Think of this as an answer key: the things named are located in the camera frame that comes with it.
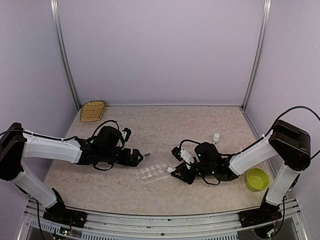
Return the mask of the clear plastic pill organizer box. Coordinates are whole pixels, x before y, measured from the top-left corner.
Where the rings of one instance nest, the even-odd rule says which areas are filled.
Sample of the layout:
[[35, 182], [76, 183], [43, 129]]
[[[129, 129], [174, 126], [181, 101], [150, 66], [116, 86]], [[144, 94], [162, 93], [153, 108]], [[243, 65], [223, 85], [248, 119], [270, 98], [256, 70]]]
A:
[[137, 179], [143, 183], [151, 183], [169, 176], [169, 165], [162, 152], [148, 152], [137, 166]]

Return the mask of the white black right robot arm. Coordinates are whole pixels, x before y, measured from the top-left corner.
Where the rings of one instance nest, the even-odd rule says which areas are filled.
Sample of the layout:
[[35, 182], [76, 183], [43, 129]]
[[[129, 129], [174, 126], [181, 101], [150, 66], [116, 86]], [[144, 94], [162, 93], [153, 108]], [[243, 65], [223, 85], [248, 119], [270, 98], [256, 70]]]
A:
[[266, 222], [275, 212], [286, 193], [293, 187], [298, 176], [311, 164], [311, 137], [305, 131], [283, 120], [277, 120], [270, 132], [239, 153], [219, 153], [213, 143], [202, 142], [192, 156], [182, 146], [172, 149], [172, 155], [180, 162], [169, 167], [171, 176], [193, 183], [195, 178], [213, 176], [220, 182], [229, 182], [260, 163], [278, 156], [281, 168], [256, 210], [256, 218]]

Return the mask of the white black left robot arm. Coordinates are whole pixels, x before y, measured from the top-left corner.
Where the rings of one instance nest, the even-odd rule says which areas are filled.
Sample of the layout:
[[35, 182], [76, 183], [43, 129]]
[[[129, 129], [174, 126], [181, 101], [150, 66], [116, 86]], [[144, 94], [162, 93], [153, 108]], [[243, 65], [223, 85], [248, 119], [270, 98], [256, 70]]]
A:
[[58, 138], [27, 131], [18, 122], [2, 132], [0, 139], [0, 178], [14, 183], [24, 193], [37, 200], [57, 221], [70, 218], [70, 211], [55, 189], [49, 189], [22, 160], [39, 158], [64, 161], [98, 168], [99, 163], [110, 167], [137, 167], [144, 159], [138, 149], [126, 148], [131, 130], [112, 127], [109, 120], [101, 123], [87, 139], [72, 136]]

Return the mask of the woven bamboo tray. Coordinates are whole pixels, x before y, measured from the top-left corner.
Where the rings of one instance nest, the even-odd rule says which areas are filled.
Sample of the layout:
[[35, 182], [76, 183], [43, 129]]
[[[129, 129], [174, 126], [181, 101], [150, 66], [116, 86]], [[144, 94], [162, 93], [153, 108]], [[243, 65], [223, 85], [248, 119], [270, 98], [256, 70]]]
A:
[[80, 122], [89, 123], [99, 121], [106, 108], [104, 100], [93, 100], [86, 102], [80, 109]]

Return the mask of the green plastic bowl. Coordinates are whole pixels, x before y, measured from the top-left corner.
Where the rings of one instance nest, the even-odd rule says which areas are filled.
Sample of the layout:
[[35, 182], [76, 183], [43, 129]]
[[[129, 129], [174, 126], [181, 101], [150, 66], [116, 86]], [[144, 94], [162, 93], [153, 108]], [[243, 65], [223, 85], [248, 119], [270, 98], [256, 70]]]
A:
[[260, 168], [252, 168], [246, 174], [246, 186], [253, 192], [260, 192], [269, 187], [270, 178]]

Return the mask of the aluminium front frame rail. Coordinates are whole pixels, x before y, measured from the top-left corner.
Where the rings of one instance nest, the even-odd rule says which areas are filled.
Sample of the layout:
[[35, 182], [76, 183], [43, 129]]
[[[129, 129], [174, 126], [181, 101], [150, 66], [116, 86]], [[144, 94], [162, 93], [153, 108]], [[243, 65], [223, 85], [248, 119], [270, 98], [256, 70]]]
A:
[[83, 228], [72, 227], [42, 218], [44, 208], [30, 199], [18, 227], [17, 240], [31, 239], [42, 230], [65, 240], [237, 240], [256, 239], [256, 231], [265, 224], [242, 227], [239, 210], [191, 215], [133, 215], [86, 210]]

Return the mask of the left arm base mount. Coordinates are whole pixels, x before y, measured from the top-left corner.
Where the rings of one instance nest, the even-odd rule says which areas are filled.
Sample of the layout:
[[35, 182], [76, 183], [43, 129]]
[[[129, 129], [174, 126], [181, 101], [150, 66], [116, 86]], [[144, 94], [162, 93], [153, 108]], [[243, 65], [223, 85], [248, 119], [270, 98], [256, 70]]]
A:
[[52, 190], [56, 196], [56, 203], [49, 208], [45, 208], [43, 218], [55, 223], [68, 225], [70, 228], [77, 227], [83, 229], [88, 214], [84, 211], [67, 208], [58, 191], [54, 188]]

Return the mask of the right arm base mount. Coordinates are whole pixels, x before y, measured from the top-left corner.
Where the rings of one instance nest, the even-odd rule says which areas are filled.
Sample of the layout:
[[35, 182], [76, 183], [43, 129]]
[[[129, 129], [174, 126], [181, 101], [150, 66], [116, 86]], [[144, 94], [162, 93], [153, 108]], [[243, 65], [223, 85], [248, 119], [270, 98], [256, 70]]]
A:
[[242, 228], [260, 225], [281, 219], [283, 217], [280, 206], [267, 203], [266, 196], [268, 191], [264, 194], [261, 205], [250, 210], [243, 210], [238, 213], [239, 221]]

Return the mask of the aluminium left corner post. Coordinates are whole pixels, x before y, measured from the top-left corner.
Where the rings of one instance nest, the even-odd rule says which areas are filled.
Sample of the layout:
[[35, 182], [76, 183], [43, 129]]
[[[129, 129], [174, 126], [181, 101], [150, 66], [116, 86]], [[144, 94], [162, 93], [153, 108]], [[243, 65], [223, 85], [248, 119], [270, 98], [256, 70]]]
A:
[[71, 93], [71, 98], [74, 104], [74, 107], [76, 111], [78, 112], [81, 108], [81, 102], [79, 99], [79, 95], [77, 92], [77, 88], [72, 76], [72, 71], [68, 59], [68, 54], [65, 46], [65, 41], [64, 41], [64, 36], [63, 36], [63, 28], [62, 28], [62, 23], [61, 23], [61, 18], [60, 18], [60, 13], [59, 13], [59, 4], [57, 0], [50, 0], [50, 8], [51, 8], [51, 13], [52, 13], [52, 18], [53, 18], [53, 24], [55, 27], [55, 32], [56, 32], [56, 37], [57, 37], [57, 42], [58, 42], [58, 48], [64, 68], [64, 72], [66, 75], [66, 81]]

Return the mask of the aluminium corner post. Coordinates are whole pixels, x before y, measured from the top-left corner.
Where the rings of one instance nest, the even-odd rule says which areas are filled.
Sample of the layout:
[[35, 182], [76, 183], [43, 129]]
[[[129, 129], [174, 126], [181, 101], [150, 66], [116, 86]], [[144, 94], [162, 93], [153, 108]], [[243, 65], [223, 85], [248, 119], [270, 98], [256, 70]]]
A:
[[265, 38], [266, 38], [268, 23], [270, 18], [270, 12], [271, 12], [271, 5], [272, 5], [271, 0], [265, 0], [263, 3], [263, 11], [262, 11], [262, 18], [261, 18], [259, 35], [258, 35], [258, 42], [256, 46], [254, 59], [253, 59], [252, 69], [250, 72], [249, 82], [248, 82], [244, 99], [241, 105], [241, 108], [244, 112], [248, 109], [250, 98], [254, 90], [254, 85], [256, 82], [259, 65], [260, 65], [262, 54], [263, 54], [263, 48], [264, 48], [264, 43], [265, 43]]
[[61, 23], [61, 18], [60, 18], [60, 13], [59, 13], [59, 4], [57, 0], [50, 0], [50, 8], [51, 8], [51, 13], [52, 13], [52, 18], [53, 18], [53, 24], [55, 27], [55, 32], [56, 32], [56, 37], [57, 37], [57, 42], [58, 42], [58, 48], [64, 68], [64, 72], [66, 75], [66, 81], [71, 93], [71, 98], [74, 104], [74, 107], [76, 111], [78, 112], [81, 108], [81, 102], [79, 99], [79, 95], [77, 92], [77, 88], [72, 76], [72, 71], [68, 59], [68, 54], [65, 46], [65, 41], [64, 41], [64, 36], [63, 36], [63, 28], [62, 28], [62, 23]]

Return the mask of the aluminium right corner post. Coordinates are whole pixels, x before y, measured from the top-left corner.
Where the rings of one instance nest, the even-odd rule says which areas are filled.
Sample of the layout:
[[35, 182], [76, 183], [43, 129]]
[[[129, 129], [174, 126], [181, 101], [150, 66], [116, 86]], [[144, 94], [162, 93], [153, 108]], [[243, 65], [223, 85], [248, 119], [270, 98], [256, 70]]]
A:
[[244, 99], [241, 105], [241, 108], [244, 112], [248, 109], [250, 98], [254, 90], [254, 85], [256, 82], [259, 65], [260, 65], [262, 54], [263, 54], [263, 48], [264, 48], [264, 43], [265, 43], [265, 38], [266, 38], [268, 23], [270, 18], [270, 12], [271, 12], [271, 5], [272, 5], [271, 0], [265, 0], [263, 3], [263, 11], [262, 11], [262, 18], [261, 18], [259, 35], [258, 35], [258, 42], [256, 46], [254, 59], [253, 59], [252, 69], [250, 72], [249, 82], [248, 82]]

